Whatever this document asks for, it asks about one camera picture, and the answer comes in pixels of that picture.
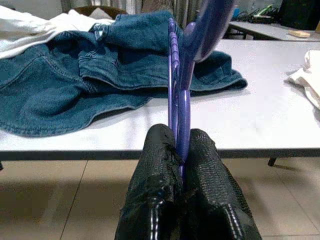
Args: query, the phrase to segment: curtain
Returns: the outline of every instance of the curtain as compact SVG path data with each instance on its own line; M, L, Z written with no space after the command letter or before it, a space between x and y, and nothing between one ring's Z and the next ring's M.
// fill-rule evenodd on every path
M197 18L202 0L174 0L174 15L177 23L183 29Z
M155 5L156 1L159 0L61 0L61 5L64 12L77 7L103 5L123 9L128 14L139 14L143 3ZM180 27L184 29L196 19L201 2L202 0L174 0L173 13Z

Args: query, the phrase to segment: white fabric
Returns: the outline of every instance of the white fabric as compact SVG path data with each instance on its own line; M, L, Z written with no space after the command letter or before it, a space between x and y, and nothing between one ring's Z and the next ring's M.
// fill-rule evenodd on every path
M305 54L305 64L289 77L289 82L304 87L305 95L320 110L320 50Z
M70 10L50 20L0 6L0 59L12 58L27 48L49 42L64 31L89 31L95 23L110 25L114 20L93 19Z

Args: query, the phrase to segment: wall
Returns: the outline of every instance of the wall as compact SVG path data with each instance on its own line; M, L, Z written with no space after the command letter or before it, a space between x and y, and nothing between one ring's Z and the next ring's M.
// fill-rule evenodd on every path
M2 0L12 4L17 11L27 12L43 19L62 13L61 0Z

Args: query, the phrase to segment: white towel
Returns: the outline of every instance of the white towel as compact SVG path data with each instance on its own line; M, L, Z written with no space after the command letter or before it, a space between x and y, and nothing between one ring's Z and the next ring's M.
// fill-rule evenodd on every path
M304 67L289 76L288 80L303 86L306 97L320 110L320 50L310 50L304 58Z
M0 59L12 58L27 48L49 42L64 31L89 31L95 23L110 25L111 19L93 19L70 10L50 20L0 6Z

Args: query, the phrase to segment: denim jacket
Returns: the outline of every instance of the denim jacket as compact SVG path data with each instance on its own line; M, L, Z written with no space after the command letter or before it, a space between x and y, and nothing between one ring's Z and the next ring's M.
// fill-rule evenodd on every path
M170 17L167 11L121 14L112 25L65 31L0 60L0 128L30 137L60 135L85 128L102 113L166 96ZM183 32L176 33L181 43ZM217 51L196 64L192 93L245 88L231 64Z

